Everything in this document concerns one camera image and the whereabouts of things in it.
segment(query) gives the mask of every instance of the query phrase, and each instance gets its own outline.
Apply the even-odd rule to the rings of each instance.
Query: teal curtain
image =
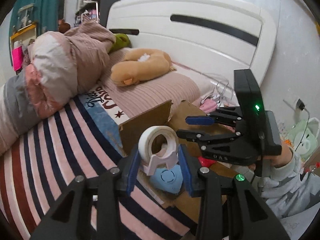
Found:
[[[41,35],[43,27],[46,27],[47,31],[57,31],[59,0],[17,0],[14,4],[10,21],[10,36],[12,35],[12,27],[14,25],[17,26],[18,10],[30,3],[35,4],[33,9],[33,19],[38,21],[38,36]]]

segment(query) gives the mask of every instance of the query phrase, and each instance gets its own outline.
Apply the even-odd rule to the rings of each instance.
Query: white wall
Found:
[[[245,1],[269,11],[278,25],[275,52],[261,86],[265,108],[278,121],[292,125],[294,111],[283,102],[290,89],[300,96],[311,116],[320,119],[320,39],[306,5],[302,0]]]
[[[64,6],[64,17],[65,17],[65,22],[69,23],[71,28],[74,27],[75,23],[75,16],[76,16],[76,11],[77,11],[77,3],[78,0],[65,0]]]
[[[9,26],[12,11],[6,16],[0,26],[0,86],[15,75],[10,61]]]

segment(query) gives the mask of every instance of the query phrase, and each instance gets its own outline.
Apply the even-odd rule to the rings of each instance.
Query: white headboard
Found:
[[[139,30],[129,35],[134,48],[160,49],[198,72],[221,74],[230,88],[234,69],[250,68],[260,85],[276,42],[270,14],[242,0],[122,0],[107,28]]]

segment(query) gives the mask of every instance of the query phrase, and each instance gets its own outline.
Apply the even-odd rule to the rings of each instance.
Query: white paper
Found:
[[[298,240],[302,236],[315,218],[319,208],[320,203],[299,214],[280,219],[291,240]]]

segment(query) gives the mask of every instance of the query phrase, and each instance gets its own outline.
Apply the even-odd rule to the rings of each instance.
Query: power outlet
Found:
[[[293,110],[296,110],[297,101],[299,100],[299,96],[292,93],[292,91],[289,89],[287,94],[285,95],[283,101]]]

